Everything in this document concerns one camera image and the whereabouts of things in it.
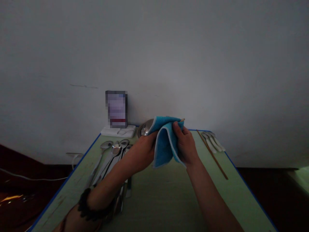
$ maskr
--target chopstick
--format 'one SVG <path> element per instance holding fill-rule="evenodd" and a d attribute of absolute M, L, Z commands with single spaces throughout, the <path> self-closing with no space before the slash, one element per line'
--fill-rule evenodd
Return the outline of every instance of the chopstick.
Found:
<path fill-rule="evenodd" d="M 203 136 L 201 135 L 201 133 L 196 130 L 198 132 L 198 134 L 200 135 L 201 139 L 203 140 L 204 144 L 206 145 L 208 151 L 210 152 L 211 156 L 213 157 L 213 159 L 215 160 L 216 164 L 218 165 L 219 169 L 221 170 L 222 174 L 224 175 L 224 177 L 228 180 L 227 175 L 225 174 L 225 172 L 223 171 L 223 169 L 221 168 L 220 164 L 218 163 L 217 159 L 215 158 L 215 156 L 213 155 L 212 151 L 210 150 L 208 144 L 205 142 Z"/>

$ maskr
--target bracelet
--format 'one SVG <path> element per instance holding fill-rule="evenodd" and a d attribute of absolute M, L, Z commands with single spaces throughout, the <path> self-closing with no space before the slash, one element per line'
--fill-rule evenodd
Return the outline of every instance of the bracelet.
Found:
<path fill-rule="evenodd" d="M 92 219 L 93 221 L 96 221 L 98 219 L 102 219 L 105 216 L 107 216 L 110 211 L 114 208 L 115 206 L 115 198 L 113 198 L 112 202 L 109 204 L 109 206 L 107 206 L 107 208 L 102 209 L 102 210 L 91 210 L 89 208 L 89 206 L 87 205 L 87 198 L 88 195 L 90 193 L 91 189 L 87 188 L 85 189 L 85 191 L 83 192 L 83 194 L 80 196 L 80 200 L 78 202 L 79 206 L 78 206 L 78 211 L 80 211 L 80 216 L 86 217 L 86 221 L 89 221 L 90 219 Z"/>

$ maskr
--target green table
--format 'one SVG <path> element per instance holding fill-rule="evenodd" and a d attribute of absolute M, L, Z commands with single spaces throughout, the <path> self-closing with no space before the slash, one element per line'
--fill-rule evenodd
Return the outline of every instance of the green table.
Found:
<path fill-rule="evenodd" d="M 197 152 L 219 193 L 244 231 L 276 231 L 259 203 L 224 152 L 215 156 L 228 176 L 226 180 L 196 131 L 192 131 Z M 52 231 L 78 202 L 83 187 L 100 155 L 101 143 L 121 138 L 99 135 L 30 231 Z M 137 138 L 130 139 L 133 144 Z M 172 161 L 158 169 L 149 166 L 132 177 L 132 196 L 123 212 L 104 231 L 206 231 L 190 179 L 185 168 Z"/>

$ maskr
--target blue cloth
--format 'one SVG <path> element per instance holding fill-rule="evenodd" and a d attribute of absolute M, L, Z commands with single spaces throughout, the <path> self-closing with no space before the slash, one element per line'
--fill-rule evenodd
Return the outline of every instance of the blue cloth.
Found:
<path fill-rule="evenodd" d="M 154 148 L 154 168 L 159 168 L 168 164 L 173 157 L 178 163 L 186 167 L 178 157 L 178 139 L 173 131 L 173 123 L 175 121 L 178 122 L 181 130 L 183 129 L 184 122 L 180 122 L 180 120 L 179 118 L 173 117 L 156 117 L 154 119 L 149 130 L 149 134 L 159 130 Z"/>

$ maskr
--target human hand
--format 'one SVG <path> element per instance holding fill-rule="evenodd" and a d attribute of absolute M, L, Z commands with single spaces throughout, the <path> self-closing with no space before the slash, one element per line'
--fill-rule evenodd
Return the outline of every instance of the human hand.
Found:
<path fill-rule="evenodd" d="M 126 166 L 129 176 L 144 170 L 154 160 L 157 135 L 158 131 L 148 136 L 141 136 L 122 158 L 121 162 Z"/>
<path fill-rule="evenodd" d="M 181 131 L 177 122 L 173 123 L 173 131 L 178 138 L 178 149 L 180 151 L 180 160 L 188 167 L 200 160 L 195 147 L 195 141 L 191 132 L 183 127 Z"/>

